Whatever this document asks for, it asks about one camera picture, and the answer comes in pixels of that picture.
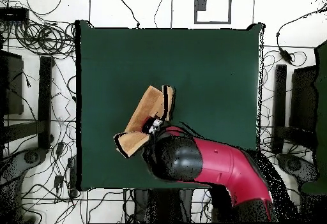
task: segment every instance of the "floor tile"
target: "floor tile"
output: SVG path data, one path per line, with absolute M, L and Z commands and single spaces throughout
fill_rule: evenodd
M 89 201 L 88 207 L 88 220 L 90 223 L 117 223 L 122 219 L 122 205 L 121 202 L 102 202 Z M 132 215 L 133 206 L 129 205 L 127 213 Z
M 104 200 L 123 200 L 123 190 L 121 188 L 96 188 L 89 192 L 89 200 L 101 200 L 104 197 Z
M 282 25 L 318 10 L 326 3 L 327 0 L 255 0 L 254 20 L 266 24 L 264 44 L 277 45 L 276 34 Z M 303 47 L 316 47 L 326 39 L 326 12 L 286 25 L 278 38 L 280 46 Z
M 123 0 L 133 11 L 140 23 L 140 28 L 170 27 L 171 0 Z M 136 21 L 131 11 L 121 0 L 91 0 L 91 23 L 95 27 L 128 27 L 135 28 Z
M 71 202 L 54 204 L 53 200 L 24 200 L 24 203 L 25 209 L 30 209 L 42 215 L 41 224 L 83 224 L 83 222 L 86 222 L 86 202 L 81 202 L 81 205 L 77 200 L 73 202 L 73 205 Z M 35 216 L 38 218 L 36 223 L 40 222 L 40 216 Z

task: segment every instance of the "black stand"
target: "black stand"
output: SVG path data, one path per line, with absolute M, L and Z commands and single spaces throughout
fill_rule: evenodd
M 52 81 L 52 67 L 54 66 L 53 57 L 40 58 L 40 80 L 39 80 L 39 96 L 38 96 L 38 120 L 34 122 L 13 124 L 11 126 L 2 127 L 2 134 L 0 134 L 0 143 L 3 145 L 7 142 L 12 142 L 20 138 L 25 138 L 34 134 L 38 134 L 38 147 L 50 149 L 52 142 L 50 126 L 51 126 L 51 81 Z M 6 83 L 7 80 L 1 80 L 1 83 Z M 2 117 L 3 109 L 0 108 L 0 115 Z

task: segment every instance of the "green table surface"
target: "green table surface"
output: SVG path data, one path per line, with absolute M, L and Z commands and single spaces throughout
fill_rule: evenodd
M 137 153 L 125 159 L 123 132 L 151 85 L 176 89 L 173 122 L 208 139 L 256 147 L 261 24 L 247 30 L 91 28 L 80 22 L 81 188 L 195 188 L 162 181 Z
M 327 41 L 315 49 L 316 64 L 319 67 L 315 87 L 318 94 L 316 134 L 318 146 L 315 163 L 319 178 L 305 183 L 302 190 L 307 194 L 327 194 Z

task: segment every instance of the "black cable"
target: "black cable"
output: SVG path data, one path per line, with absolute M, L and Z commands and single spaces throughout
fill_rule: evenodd
M 41 215 L 39 212 L 32 211 L 32 210 L 27 210 L 27 209 L 25 209 L 23 206 L 22 206 L 22 209 L 25 210 L 26 212 L 30 212 L 30 213 L 33 213 L 33 214 L 37 214 L 37 215 L 39 215 L 39 216 L 40 216 L 40 221 L 38 222 L 38 224 L 41 223 L 43 217 L 42 217 L 42 215 Z
M 136 28 L 138 29 L 139 26 L 140 26 L 140 22 L 134 17 L 134 13 L 133 13 L 132 9 L 124 2 L 124 0 L 121 0 L 121 1 L 130 10 L 130 12 L 132 13 L 133 19 L 137 22 Z
M 80 210 L 80 219 L 82 220 L 82 223 L 85 224 L 84 220 L 83 220 L 83 215 L 82 215 L 82 201 L 81 200 L 79 200 L 79 205 L 80 205 L 80 209 L 79 209 Z
M 155 26 L 156 26 L 156 28 L 158 28 L 158 26 L 156 25 L 156 14 L 158 13 L 158 10 L 159 10 L 159 7 L 160 7 L 162 1 L 163 1 L 163 0 L 161 0 L 161 1 L 159 2 L 158 8 L 156 9 L 155 16 L 153 17 L 153 20 L 155 21 Z
M 318 9 L 318 10 L 316 10 L 316 11 L 313 11 L 313 12 L 307 13 L 307 14 L 305 14 L 305 15 L 303 15 L 303 16 L 301 16 L 301 17 L 298 17 L 297 19 L 294 19 L 294 20 L 292 20 L 292 21 L 289 21 L 289 22 L 285 23 L 284 25 L 282 25 L 282 26 L 279 28 L 279 30 L 278 30 L 278 32 L 277 32 L 277 34 L 276 34 L 276 38 L 277 38 L 277 46 L 278 46 L 278 49 L 279 49 L 280 55 L 283 57 L 283 59 L 284 59 L 286 62 L 288 62 L 289 64 L 293 65 L 293 63 L 292 63 L 293 61 L 292 61 L 292 59 L 291 59 L 291 55 L 290 55 L 286 50 L 282 49 L 282 47 L 280 47 L 279 42 L 278 42 L 278 39 L 279 39 L 279 36 L 280 36 L 280 31 L 282 30 L 282 28 L 285 27 L 286 25 L 290 24 L 290 23 L 293 23 L 293 22 L 295 22 L 295 21 L 297 21 L 297 20 L 299 20 L 299 19 L 303 19 L 303 18 L 305 18 L 305 17 L 308 17 L 309 15 L 312 15 L 312 14 L 314 14 L 314 13 L 323 13 L 323 12 L 325 12 L 325 11 L 327 11 L 327 3 L 326 3 L 322 8 L 320 8 L 320 9 Z
M 89 211 L 89 192 L 87 191 L 86 192 L 86 223 L 89 222 L 89 214 L 88 214 L 88 211 Z
M 92 209 L 89 211 L 89 219 L 88 219 L 88 221 L 87 221 L 87 224 L 89 224 L 90 221 L 91 221 L 91 212 L 94 211 L 96 208 L 98 208 L 98 207 L 102 204 L 103 200 L 105 199 L 105 197 L 106 197 L 108 194 L 122 194 L 122 193 L 123 193 L 123 192 L 107 192 L 107 193 L 102 197 L 100 203 L 99 203 L 96 207 L 92 208 Z
M 26 3 L 27 3 L 27 5 L 28 5 L 28 7 L 30 8 L 30 10 L 31 10 L 35 15 L 48 15 L 48 14 L 52 13 L 55 9 L 58 8 L 58 6 L 61 4 L 61 0 L 58 1 L 58 4 L 56 5 L 56 7 L 55 7 L 53 10 L 51 10 L 51 11 L 49 11 L 49 12 L 47 12 L 47 13 L 36 13 L 35 11 L 33 11 L 33 10 L 31 9 L 31 6 L 29 5 L 28 0 L 26 0 Z
M 67 89 L 69 90 L 69 92 L 71 92 L 72 94 L 76 94 L 75 92 L 73 92 L 70 88 L 69 88 L 69 83 L 70 83 L 70 81 L 73 79 L 73 78 L 75 78 L 76 77 L 76 75 L 75 76 L 72 76 L 69 80 L 68 80 L 68 82 L 67 82 Z

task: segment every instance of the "power adapter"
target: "power adapter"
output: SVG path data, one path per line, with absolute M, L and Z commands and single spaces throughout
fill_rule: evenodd
M 20 25 L 29 23 L 29 10 L 26 8 L 0 7 L 0 21 Z
M 58 146 L 56 149 L 57 159 L 59 159 L 61 157 L 63 150 L 64 150 L 64 143 L 63 142 L 58 143 Z
M 56 175 L 54 178 L 54 188 L 59 189 L 63 187 L 64 177 L 61 175 Z

